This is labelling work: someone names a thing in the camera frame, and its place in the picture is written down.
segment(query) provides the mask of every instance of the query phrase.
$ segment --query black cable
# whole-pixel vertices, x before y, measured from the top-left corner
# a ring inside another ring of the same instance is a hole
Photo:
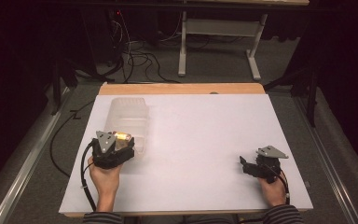
[[[143,62],[139,63],[139,64],[134,64],[134,61],[133,59],[134,58],[142,58],[142,59],[145,59]],[[141,66],[141,65],[144,65],[146,63],[150,63],[146,69],[145,69],[145,76],[147,77],[147,79],[151,82],[159,82],[159,81],[156,81],[156,80],[153,80],[152,78],[149,77],[149,75],[147,74],[147,70],[149,69],[149,67],[153,64],[153,61],[145,54],[145,53],[142,53],[140,51],[136,51],[136,54],[134,56],[131,56],[131,59],[132,59],[132,66]]]
[[[95,206],[95,202],[92,199],[92,196],[89,191],[89,187],[87,186],[86,178],[84,178],[85,169],[84,169],[84,162],[86,160],[87,152],[89,151],[90,147],[92,147],[94,141],[98,141],[97,139],[92,139],[92,141],[87,145],[86,149],[83,152],[83,156],[81,157],[81,164],[80,164],[80,178],[81,178],[81,184],[82,189],[86,193],[86,197],[89,200],[89,205],[91,205],[92,211],[95,211],[97,209],[97,206]]]
[[[180,35],[175,36],[175,37],[173,37],[171,39],[168,39],[168,40],[161,41],[161,42],[159,42],[159,44],[165,45],[165,46],[178,46],[178,45],[180,45],[182,43],[182,41],[179,40],[178,37],[180,37]]]
[[[137,53],[135,53],[135,54],[131,53],[131,57],[133,59],[142,58],[142,59],[145,59],[145,60],[142,61],[141,63],[135,63],[135,61],[132,60],[132,63],[129,63],[129,65],[139,67],[139,66],[142,66],[142,65],[146,64],[148,61],[150,61],[150,59],[144,53],[142,53],[141,51],[135,51],[135,52],[137,52]]]
[[[211,38],[206,38],[206,42],[203,45],[201,45],[200,47],[191,47],[188,44],[186,44],[186,47],[189,49],[193,49],[193,50],[203,49],[209,44],[210,41],[211,41]]]
[[[58,164],[57,162],[54,160],[54,157],[53,157],[53,143],[54,143],[54,140],[58,134],[58,132],[63,128],[63,126],[70,120],[70,119],[73,119],[77,112],[79,112],[80,110],[82,110],[83,108],[85,108],[86,106],[92,104],[94,101],[90,101],[88,103],[86,103],[85,105],[83,105],[82,107],[80,107],[78,110],[75,110],[75,113],[73,115],[71,115],[66,121],[63,122],[63,124],[60,126],[60,128],[58,128],[58,130],[55,132],[55,134],[53,135],[53,137],[51,138],[51,141],[50,141],[50,145],[49,145],[49,152],[50,152],[50,158],[51,158],[51,161],[53,162],[53,165],[57,168],[57,170],[59,170],[63,175],[66,175],[68,178],[70,177],[70,175],[68,173],[66,173]]]
[[[132,40],[131,42],[127,42],[126,45],[127,45],[127,52],[129,51],[129,45],[134,45],[134,44],[137,44],[137,43],[141,43],[141,47],[137,47],[136,49],[132,49],[131,51],[136,51],[136,50],[140,50],[140,49],[143,49],[145,47],[145,40]]]
[[[76,76],[82,77],[85,79],[98,79],[101,81],[114,82],[115,81],[114,78],[108,78],[107,76],[110,76],[110,75],[114,74],[115,72],[117,72],[123,65],[124,65],[124,60],[122,57],[119,57],[118,61],[116,63],[116,66],[113,69],[111,69],[103,74],[98,74],[98,73],[94,73],[91,71],[84,71],[86,73],[86,75],[82,75],[82,74],[79,74],[78,72],[76,72]]]
[[[157,74],[158,74],[158,76],[159,76],[162,80],[164,80],[164,81],[166,81],[166,82],[181,83],[180,81],[176,81],[176,80],[172,80],[172,79],[167,79],[167,78],[163,77],[163,76],[161,75],[161,73],[159,72],[159,70],[160,70],[160,65],[159,65],[159,62],[158,62],[156,56],[155,56],[154,54],[152,54],[152,53],[145,53],[145,55],[150,55],[150,56],[152,56],[152,57],[155,59],[157,65],[158,65]]]
[[[127,77],[126,77],[126,71],[124,69],[124,66],[121,67],[121,70],[123,72],[123,78],[124,78],[124,81],[125,81],[125,80],[127,80]]]
[[[86,173],[87,169],[91,167],[92,164],[94,164],[94,162],[90,163],[86,168],[84,168],[83,175]]]
[[[131,54],[130,51],[129,51],[129,55],[130,55],[130,58],[131,58],[131,61],[132,61],[132,63],[131,63],[131,70],[130,70],[129,76],[128,76],[126,79],[124,79],[124,81],[123,81],[124,84],[128,84],[128,83],[129,83],[130,77],[132,76],[133,67],[134,67],[134,65],[133,65],[133,57],[132,57],[132,54]]]
[[[172,35],[170,35],[168,38],[160,39],[158,42],[161,42],[161,43],[162,43],[162,42],[164,42],[164,41],[171,40],[171,39],[174,39],[174,38],[176,38],[176,37],[178,37],[178,36],[181,36],[181,35],[176,35],[176,33],[177,33],[178,30],[179,30],[181,21],[182,21],[182,13],[180,12],[180,13],[179,13],[179,19],[178,19],[178,22],[177,22],[177,24],[176,24],[176,28],[175,28],[175,30],[173,31]]]
[[[284,174],[283,170],[281,170],[281,172],[282,172],[282,174],[283,174],[283,176],[284,176],[284,178],[285,178],[286,180],[283,180],[283,178],[282,178],[279,174],[277,174],[274,170],[272,170],[271,167],[267,166],[266,164],[263,164],[263,165],[264,165],[265,167],[269,168],[270,171],[271,171],[272,173],[274,173],[274,174],[282,181],[283,186],[284,186],[284,191],[285,191],[286,204],[290,204],[289,184],[288,184],[288,182],[287,182],[287,178],[286,178],[286,175]]]

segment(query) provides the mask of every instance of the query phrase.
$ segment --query white table leg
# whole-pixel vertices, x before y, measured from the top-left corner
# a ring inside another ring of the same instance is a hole
[[[253,47],[250,50],[246,50],[246,57],[248,58],[248,62],[252,71],[252,76],[255,81],[261,79],[260,73],[258,72],[257,64],[255,63],[255,51],[257,50],[258,43],[260,42],[260,37],[263,34],[264,26],[266,25],[266,20],[267,20],[267,14],[263,14],[261,16],[260,24],[257,27]]]
[[[186,20],[186,12],[184,11],[182,15],[182,45],[179,55],[179,77],[184,77],[186,75]]]

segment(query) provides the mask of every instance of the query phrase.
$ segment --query wooden table edge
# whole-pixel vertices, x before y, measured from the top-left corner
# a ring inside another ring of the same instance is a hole
[[[259,83],[186,83],[186,84],[103,84],[99,95],[130,94],[265,94]]]

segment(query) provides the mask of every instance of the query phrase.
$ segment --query person's left hand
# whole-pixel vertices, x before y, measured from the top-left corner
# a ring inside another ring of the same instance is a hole
[[[91,164],[89,166],[89,175],[99,196],[96,211],[112,212],[119,185],[119,174],[123,164],[105,170],[92,164],[92,156],[89,158],[88,163]]]

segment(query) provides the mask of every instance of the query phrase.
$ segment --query metal rail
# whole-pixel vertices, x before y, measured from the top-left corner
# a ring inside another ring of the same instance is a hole
[[[345,215],[345,218],[348,220],[348,223],[358,224],[358,214],[356,209],[351,201],[351,197],[342,183],[341,179],[338,176],[338,173],[328,156],[326,149],[322,143],[322,140],[319,137],[316,129],[311,127],[308,119],[306,117],[306,108],[304,106],[304,102],[301,101],[299,97],[294,97],[294,102],[297,109],[300,111],[301,118],[307,125],[308,130],[310,131],[310,135],[315,143],[319,159],[321,160],[322,168],[327,176],[327,179],[330,182],[330,185],[337,197],[338,203],[341,206],[341,209]]]
[[[71,92],[69,92],[69,88],[65,88],[62,95],[64,95],[62,101],[63,107],[67,103],[71,95]],[[8,219],[10,218],[10,215],[13,212],[17,202],[19,201],[22,193],[24,192],[25,187],[27,186],[28,181],[32,176],[32,173],[34,172],[34,169],[43,154],[44,146],[48,141],[48,138],[51,135],[51,132],[53,131],[58,119],[60,118],[60,115],[61,110],[59,110],[56,115],[50,118],[48,127],[43,132],[42,136],[39,138],[39,141],[37,141],[37,143],[35,143],[35,145],[31,149],[31,152],[29,153],[27,159],[22,165],[19,173],[16,176],[16,179],[13,181],[13,184],[11,185],[9,191],[7,192],[7,195],[5,196],[4,200],[0,205],[0,224],[8,223]]]

